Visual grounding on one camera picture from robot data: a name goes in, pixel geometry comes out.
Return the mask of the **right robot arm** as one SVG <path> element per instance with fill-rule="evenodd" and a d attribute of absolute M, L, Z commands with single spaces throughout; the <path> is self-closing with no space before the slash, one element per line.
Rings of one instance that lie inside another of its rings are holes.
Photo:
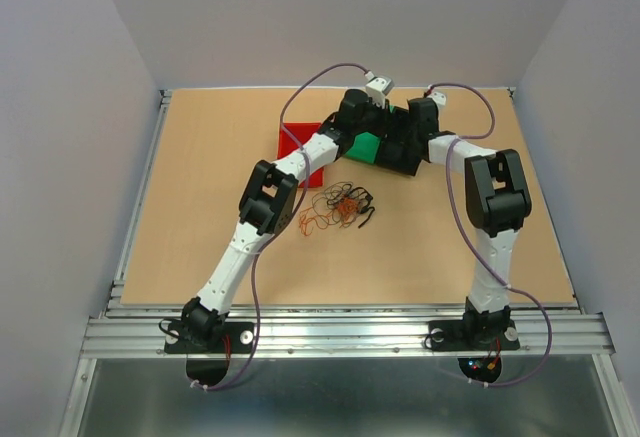
<path fill-rule="evenodd" d="M 476 257 L 464 313 L 457 320 L 429 322 L 424 346 L 439 352 L 516 350 L 520 343 L 511 319 L 509 272 L 516 238 L 532 210 L 519 153 L 479 147 L 442 132 L 438 103 L 428 95 L 409 100 L 407 113 L 414 150 L 445 167 L 448 192 L 453 192 L 453 172 L 464 177 L 466 213 L 476 229 L 474 240 L 463 238 Z"/>

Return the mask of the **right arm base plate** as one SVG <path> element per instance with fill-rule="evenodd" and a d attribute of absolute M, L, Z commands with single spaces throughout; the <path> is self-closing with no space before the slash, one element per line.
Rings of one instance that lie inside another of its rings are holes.
<path fill-rule="evenodd" d="M 462 320 L 434 320 L 428 322 L 423 347 L 434 352 L 515 351 L 521 348 L 513 320 L 507 325 L 493 325 L 484 329 L 471 328 Z"/>

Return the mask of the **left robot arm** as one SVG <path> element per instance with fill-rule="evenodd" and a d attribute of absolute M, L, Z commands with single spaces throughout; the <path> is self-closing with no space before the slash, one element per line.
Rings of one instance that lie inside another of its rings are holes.
<path fill-rule="evenodd" d="M 372 84 L 349 89 L 339 108 L 310 139 L 274 162 L 256 163 L 239 202 L 239 220 L 221 260 L 203 287 L 182 309 L 181 323 L 199 350 L 220 343 L 235 293 L 251 261 L 294 217 L 298 186 L 333 163 L 362 133 L 383 134 L 390 119 L 387 90 Z"/>

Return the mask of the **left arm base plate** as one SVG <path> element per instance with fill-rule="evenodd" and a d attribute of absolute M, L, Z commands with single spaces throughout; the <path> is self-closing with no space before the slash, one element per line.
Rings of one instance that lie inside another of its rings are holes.
<path fill-rule="evenodd" d="M 178 319 L 162 319 L 158 328 L 165 336 L 164 352 L 169 355 L 249 354 L 255 335 L 252 322 L 225 323 L 210 337 L 195 336 Z"/>

